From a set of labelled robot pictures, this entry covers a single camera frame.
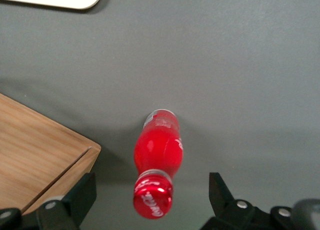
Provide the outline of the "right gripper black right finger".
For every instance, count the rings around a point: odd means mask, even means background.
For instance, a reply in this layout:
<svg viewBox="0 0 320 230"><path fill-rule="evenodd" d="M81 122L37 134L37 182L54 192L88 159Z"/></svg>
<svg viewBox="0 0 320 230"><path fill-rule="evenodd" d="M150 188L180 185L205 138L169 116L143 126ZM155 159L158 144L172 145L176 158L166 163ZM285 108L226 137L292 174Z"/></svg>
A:
<svg viewBox="0 0 320 230"><path fill-rule="evenodd" d="M245 200L235 199L219 173L209 174L209 201L214 212L203 230L247 230L255 209Z"/></svg>

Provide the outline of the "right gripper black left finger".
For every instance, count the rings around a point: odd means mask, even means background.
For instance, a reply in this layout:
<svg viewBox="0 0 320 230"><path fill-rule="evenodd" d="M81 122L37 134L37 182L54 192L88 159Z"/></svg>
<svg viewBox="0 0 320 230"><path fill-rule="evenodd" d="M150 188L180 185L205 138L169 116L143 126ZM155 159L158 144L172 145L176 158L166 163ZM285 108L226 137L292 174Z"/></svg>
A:
<svg viewBox="0 0 320 230"><path fill-rule="evenodd" d="M96 175L86 173L62 199L46 201L36 210L39 229L78 230L96 198Z"/></svg>

